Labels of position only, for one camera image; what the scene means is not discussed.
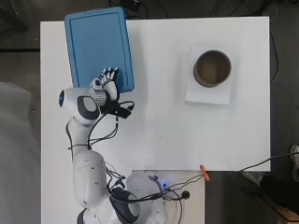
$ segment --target black cable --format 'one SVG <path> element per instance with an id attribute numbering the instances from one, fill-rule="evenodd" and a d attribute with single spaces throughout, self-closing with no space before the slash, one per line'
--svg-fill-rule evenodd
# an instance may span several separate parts
<path id="1" fill-rule="evenodd" d="M 280 88 L 283 89 L 285 92 L 287 92 L 287 94 L 289 95 L 290 99 L 292 100 L 292 103 L 293 103 L 293 104 L 296 106 L 296 108 L 299 110 L 299 105 L 295 102 L 295 100 L 292 98 L 292 95 L 289 93 L 289 91 L 288 91 L 286 88 L 284 88 L 283 86 L 281 86 L 281 85 L 279 85 L 279 84 L 277 84 L 277 83 L 275 83 L 275 82 L 272 82 L 272 84 L 274 84 L 274 85 L 280 87 Z"/>
<path id="2" fill-rule="evenodd" d="M 288 154 L 282 154 L 282 155 L 273 156 L 273 157 L 270 157 L 270 158 L 268 158 L 268 159 L 266 159 L 264 161 L 261 161 L 261 162 L 255 164 L 255 165 L 251 165 L 251 166 L 245 167 L 242 170 L 240 170 L 239 172 L 245 171 L 245 170 L 247 170 L 249 168 L 252 168 L 252 167 L 256 167 L 256 166 L 262 165 L 263 163 L 265 163 L 267 161 L 271 161 L 271 160 L 276 159 L 276 158 L 287 157 L 287 156 L 292 156 L 292 155 L 297 155 L 297 154 L 299 154 L 299 152 L 293 152 L 293 153 L 288 153 Z"/>
<path id="3" fill-rule="evenodd" d="M 91 128 L 91 131 L 90 131 L 90 133 L 88 134 L 88 138 L 87 138 L 87 146 L 88 146 L 88 149 L 92 149 L 92 147 L 91 147 L 91 135 L 92 135 L 92 132 L 93 132 L 93 130 L 94 130 L 94 128 L 96 127 L 96 125 L 105 117 L 107 115 L 107 113 L 106 114 L 103 114 L 102 116 L 101 116 L 101 118 L 99 118 L 95 123 L 94 123 L 94 125 L 93 125 L 93 127 Z"/>
<path id="4" fill-rule="evenodd" d="M 190 181 L 190 182 L 184 184 L 183 186 L 181 186 L 180 188 L 178 188 L 178 189 L 173 189 L 173 190 L 183 189 L 183 188 L 185 188 L 187 185 L 190 185 L 190 184 L 192 184 L 192 183 L 196 183 L 196 182 L 198 182 L 198 181 L 199 181 L 200 179 L 202 179 L 202 178 L 204 178 L 204 175 L 202 175 L 201 177 L 199 177 L 197 180 Z"/>
<path id="5" fill-rule="evenodd" d="M 162 11 L 165 13 L 166 17 L 169 19 L 169 15 L 168 15 L 166 9 L 164 8 L 164 6 L 163 6 L 161 0 L 157 0 L 157 3 L 159 4 L 159 6 L 160 6 L 160 8 L 162 9 Z"/>
<path id="6" fill-rule="evenodd" d="M 218 12 L 218 8 L 219 8 L 220 4 L 221 4 L 221 0 L 218 0 L 216 3 L 216 6 L 214 7 L 214 9 L 212 11 L 212 13 L 214 12 L 214 17 L 217 16 L 217 12 Z"/>
<path id="7" fill-rule="evenodd" d="M 189 181 L 195 179 L 196 177 L 202 177 L 202 176 L 204 176 L 204 175 L 196 175 L 196 176 L 194 176 L 194 177 L 188 179 L 187 181 L 185 181 L 185 182 L 183 182 L 183 183 L 174 184 L 174 185 L 168 187 L 168 189 L 171 189 L 171 188 L 173 188 L 173 187 L 175 187 L 175 186 L 178 186 L 178 185 L 185 185 L 185 184 L 187 184 Z"/>
<path id="8" fill-rule="evenodd" d="M 112 174 L 110 172 L 111 171 L 107 170 L 107 173 L 109 174 L 109 176 L 112 176 Z M 192 179 L 195 179 L 198 176 L 200 176 L 199 179 L 197 179 L 196 181 L 191 181 Z M 161 191 L 161 192 L 158 192 L 158 193 L 153 193 L 153 194 L 147 195 L 145 197 L 142 197 L 142 198 L 139 198 L 139 199 L 136 199 L 136 200 L 119 200 L 119 199 L 114 198 L 113 195 L 110 195 L 110 196 L 113 198 L 114 201 L 119 202 L 119 203 L 140 203 L 140 202 L 146 202 L 146 201 L 153 201 L 153 200 L 157 200 L 157 199 L 163 198 L 163 196 L 165 194 L 169 193 L 170 191 L 183 189 L 185 186 L 187 186 L 187 185 L 189 185 L 191 183 L 197 182 L 197 181 L 199 181 L 203 177 L 204 177 L 203 175 L 196 175 L 196 176 L 190 178 L 189 180 L 187 180 L 186 182 L 170 186 L 169 188 L 165 189 L 164 191 Z M 110 183 L 111 183 L 111 181 L 109 181 L 109 183 L 107 184 L 107 188 L 109 190 L 110 190 L 110 186 L 109 186 Z M 181 185 L 181 184 L 183 186 L 181 188 L 179 188 L 179 189 L 170 189 L 170 188 L 173 188 L 174 186 Z"/>
<path id="9" fill-rule="evenodd" d="M 293 5 L 296 5 L 299 2 L 299 0 L 288 0 L 288 2 Z"/>
<path id="10" fill-rule="evenodd" d="M 245 0 L 242 0 L 240 3 L 239 3 L 239 5 L 228 15 L 229 17 L 230 16 L 232 16 L 235 12 L 236 12 L 236 10 L 243 4 L 245 2 Z"/>
<path id="11" fill-rule="evenodd" d="M 179 201 L 179 206 L 180 206 L 180 213 L 179 213 L 179 219 L 178 219 L 178 224 L 180 224 L 180 221 L 181 221 L 181 217 L 183 215 L 183 205 L 181 203 L 181 198 L 178 196 L 178 194 L 174 191 L 174 190 L 170 190 L 171 192 L 173 192 L 174 194 L 177 195 L 177 199 Z"/>
<path id="12" fill-rule="evenodd" d="M 272 41 L 272 45 L 273 45 L 273 49 L 274 49 L 274 53 L 275 53 L 275 57 L 276 57 L 276 61 L 277 61 L 277 68 L 276 68 L 276 71 L 275 71 L 275 74 L 272 76 L 270 82 L 273 82 L 274 79 L 277 77 L 278 75 L 278 69 L 279 69 L 279 60 L 278 60 L 278 52 L 277 52 L 277 48 L 275 46 L 275 43 L 274 43 L 274 38 L 272 36 L 272 33 L 270 32 L 270 36 L 271 36 L 271 41 Z"/>
<path id="13" fill-rule="evenodd" d="M 141 17 L 138 17 L 138 16 L 127 16 L 125 19 L 140 19 L 140 20 L 143 20 Z"/>
<path id="14" fill-rule="evenodd" d="M 142 6 L 144 9 L 146 9 L 146 19 L 148 19 L 149 18 L 149 9 L 148 9 L 147 5 L 140 2 L 140 6 Z"/>
<path id="15" fill-rule="evenodd" d="M 115 129 L 111 133 L 109 133 L 105 137 L 93 139 L 94 141 L 90 144 L 90 147 L 92 147 L 94 144 L 96 144 L 96 143 L 98 143 L 100 141 L 104 141 L 104 140 L 111 139 L 111 138 L 115 137 L 115 135 L 117 134 L 118 129 L 119 129 L 118 126 L 119 126 L 119 123 L 117 122 Z"/>
<path id="16" fill-rule="evenodd" d="M 73 147 L 86 147 L 86 146 L 87 146 L 87 144 L 75 144 L 75 145 L 69 147 L 68 149 L 72 150 Z"/>

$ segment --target blue light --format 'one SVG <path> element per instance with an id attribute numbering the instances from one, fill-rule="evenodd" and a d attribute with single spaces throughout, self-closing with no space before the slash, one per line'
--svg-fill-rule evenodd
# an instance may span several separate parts
<path id="1" fill-rule="evenodd" d="M 166 189 L 166 186 L 167 186 L 167 180 L 166 180 L 166 179 L 163 179 L 163 180 L 162 180 L 162 184 L 161 184 L 162 191 L 164 191 L 164 190 Z"/>

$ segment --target robot finger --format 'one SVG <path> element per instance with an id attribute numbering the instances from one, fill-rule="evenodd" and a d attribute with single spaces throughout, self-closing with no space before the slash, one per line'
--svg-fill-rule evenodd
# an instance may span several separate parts
<path id="1" fill-rule="evenodd" d="M 113 81 L 116 80 L 116 78 L 118 77 L 119 72 L 120 72 L 120 69 L 119 69 L 118 67 L 116 67 L 116 68 L 114 69 L 113 76 L 111 76 L 111 79 L 112 79 Z"/>
<path id="2" fill-rule="evenodd" d="M 107 82 L 107 76 L 101 78 L 101 85 L 104 85 Z"/>

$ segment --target wire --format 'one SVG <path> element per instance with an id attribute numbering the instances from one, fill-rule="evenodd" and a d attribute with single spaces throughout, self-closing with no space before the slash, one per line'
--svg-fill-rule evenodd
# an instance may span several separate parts
<path id="1" fill-rule="evenodd" d="M 236 10 L 243 4 L 245 2 L 245 0 L 242 0 L 240 3 L 239 3 L 239 5 L 228 15 L 229 17 L 230 16 L 232 16 L 235 12 L 236 12 Z"/>
<path id="2" fill-rule="evenodd" d="M 107 173 L 110 176 L 110 180 L 109 180 L 109 182 L 107 184 L 107 189 L 108 189 L 108 192 L 111 192 L 111 187 L 109 185 L 110 185 L 110 183 L 112 181 L 112 179 L 111 179 L 112 173 L 108 169 L 107 169 Z M 195 181 L 191 181 L 191 180 L 195 179 L 198 176 L 201 176 L 201 177 L 198 178 Z M 196 176 L 190 178 L 189 180 L 187 180 L 184 183 L 175 184 L 175 185 L 170 186 L 169 188 L 165 189 L 164 191 L 161 191 L 161 192 L 158 192 L 158 193 L 153 193 L 153 194 L 144 196 L 144 197 L 136 199 L 136 200 L 119 200 L 119 199 L 114 198 L 113 195 L 111 195 L 111 194 L 110 194 L 110 197 L 112 197 L 114 201 L 119 202 L 119 203 L 140 203 L 140 202 L 146 202 L 146 201 L 153 201 L 153 200 L 157 200 L 157 199 L 163 198 L 163 196 L 165 194 L 169 193 L 170 191 L 175 191 L 175 190 L 183 189 L 185 186 L 187 186 L 187 185 L 189 185 L 191 183 L 197 182 L 197 181 L 199 181 L 203 177 L 204 177 L 203 175 L 196 175 Z M 177 186 L 177 185 L 183 185 L 183 186 L 181 188 L 179 188 L 179 189 L 170 189 L 170 188 L 173 188 L 174 186 Z"/>
<path id="3" fill-rule="evenodd" d="M 287 94 L 289 95 L 290 99 L 292 100 L 292 102 L 294 103 L 294 105 L 296 106 L 296 108 L 299 110 L 299 105 L 295 102 L 295 100 L 292 98 L 291 94 L 289 93 L 289 91 L 288 91 L 286 88 L 284 88 L 283 86 L 281 86 L 281 85 L 279 85 L 279 84 L 277 84 L 277 83 L 275 83 L 275 82 L 272 82 L 272 84 L 274 84 L 274 85 L 280 87 L 280 88 L 283 89 L 285 92 L 287 92 Z"/>
<path id="4" fill-rule="evenodd" d="M 162 11 L 165 13 L 166 17 L 169 19 L 169 15 L 168 15 L 166 9 L 164 8 L 164 6 L 163 6 L 161 0 L 157 0 L 157 3 L 159 4 L 159 6 L 160 6 L 160 8 L 162 9 Z"/>
<path id="5" fill-rule="evenodd" d="M 87 144 L 75 144 L 75 145 L 69 147 L 68 149 L 69 149 L 69 150 L 72 150 L 73 147 L 86 147 L 86 146 L 87 146 Z"/>
<path id="6" fill-rule="evenodd" d="M 176 200 L 179 201 L 179 206 L 180 206 L 180 213 L 179 213 L 179 219 L 178 219 L 178 224 L 180 224 L 181 217 L 182 217 L 182 215 L 183 215 L 183 205 L 182 205 L 182 203 L 181 203 L 181 198 L 178 196 L 178 194 L 177 194 L 174 190 L 171 190 L 171 189 L 170 189 L 170 191 L 173 192 L 174 194 L 176 194 L 177 197 L 178 197 Z"/>
<path id="7" fill-rule="evenodd" d="M 94 125 L 93 125 L 93 127 L 91 128 L 91 131 L 90 131 L 90 133 L 88 134 L 88 138 L 87 138 L 87 146 L 88 146 L 88 149 L 92 149 L 92 147 L 91 147 L 91 135 L 92 135 L 92 132 L 93 132 L 93 130 L 94 130 L 94 128 L 96 127 L 96 125 L 105 117 L 107 115 L 107 113 L 106 114 L 103 114 L 102 116 L 101 116 L 101 118 L 99 118 L 95 123 L 94 123 Z"/>
<path id="8" fill-rule="evenodd" d="M 196 175 L 196 176 L 190 178 L 189 180 L 187 180 L 187 181 L 185 181 L 185 182 L 183 182 L 183 183 L 174 184 L 174 185 L 168 187 L 168 189 L 171 189 L 171 188 L 173 188 L 173 187 L 175 187 L 175 186 L 178 186 L 178 185 L 186 185 L 187 183 L 189 183 L 189 181 L 192 181 L 192 180 L 195 179 L 196 177 L 202 177 L 202 176 L 204 176 L 204 175 Z"/>
<path id="9" fill-rule="evenodd" d="M 273 45 L 273 49 L 274 49 L 274 53 L 275 53 L 275 58 L 277 60 L 277 68 L 275 71 L 275 74 L 273 75 L 273 77 L 271 78 L 270 82 L 273 82 L 274 79 L 277 77 L 278 75 L 278 69 L 279 69 L 279 60 L 278 60 L 278 52 L 277 52 L 277 48 L 275 47 L 275 43 L 274 43 L 274 38 L 272 36 L 272 33 L 270 32 L 270 36 L 271 36 L 271 41 L 272 41 L 272 45 Z"/>
<path id="10" fill-rule="evenodd" d="M 146 19 L 148 19 L 149 18 L 149 9 L 148 9 L 148 7 L 142 2 L 140 2 L 140 6 L 144 7 L 144 9 L 146 9 Z"/>
<path id="11" fill-rule="evenodd" d="M 240 170 L 239 172 L 248 170 L 249 168 L 252 168 L 252 167 L 256 167 L 256 166 L 262 165 L 262 164 L 264 164 L 265 162 L 267 162 L 267 161 L 271 161 L 271 160 L 276 159 L 276 158 L 287 157 L 287 156 L 293 156 L 293 155 L 297 155 L 297 154 L 299 154 L 299 152 L 293 152 L 293 153 L 288 153 L 288 154 L 282 154 L 282 155 L 273 156 L 273 157 L 270 157 L 270 158 L 268 158 L 268 159 L 266 159 L 266 160 L 264 160 L 264 161 L 261 161 L 261 162 L 255 164 L 255 165 L 251 165 L 251 166 L 245 167 L 245 168 L 243 168 L 242 170 Z"/>
<path id="12" fill-rule="evenodd" d="M 109 162 L 106 161 L 105 164 L 108 164 L 109 166 L 111 166 L 111 168 L 113 169 L 113 171 L 115 173 L 117 173 L 116 169 L 114 168 L 114 166 L 111 163 L 109 163 Z"/>
<path id="13" fill-rule="evenodd" d="M 143 20 L 141 17 L 138 17 L 138 16 L 127 16 L 125 19 L 134 19 L 134 18 Z"/>

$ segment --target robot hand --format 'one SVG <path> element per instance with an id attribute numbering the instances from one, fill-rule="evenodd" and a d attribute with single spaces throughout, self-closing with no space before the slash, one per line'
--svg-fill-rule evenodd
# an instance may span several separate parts
<path id="1" fill-rule="evenodd" d="M 101 76 L 93 80 L 91 90 L 94 91 L 95 102 L 100 107 L 102 114 L 111 114 L 126 119 L 131 115 L 134 104 L 123 108 L 119 103 L 120 91 L 116 85 L 119 73 L 120 69 L 118 67 L 105 68 Z"/>
<path id="2" fill-rule="evenodd" d="M 95 92 L 95 94 L 99 94 L 99 92 L 106 93 L 106 101 L 118 101 L 120 99 L 120 92 L 116 85 L 116 79 L 120 69 L 116 68 L 105 68 L 100 77 L 97 77 L 91 83 L 91 90 Z"/>

